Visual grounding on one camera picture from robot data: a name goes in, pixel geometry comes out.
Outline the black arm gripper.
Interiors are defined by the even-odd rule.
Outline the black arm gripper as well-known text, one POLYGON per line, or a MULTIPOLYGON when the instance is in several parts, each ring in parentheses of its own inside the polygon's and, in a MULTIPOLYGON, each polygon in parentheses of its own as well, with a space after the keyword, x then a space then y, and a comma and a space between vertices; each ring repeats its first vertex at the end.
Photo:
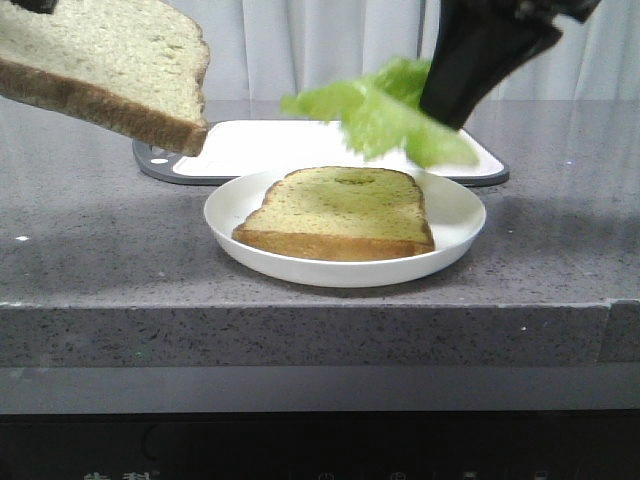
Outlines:
POLYGON ((555 16, 585 23, 599 4, 600 0, 442 1, 421 110, 461 129, 494 87, 559 41, 555 16))

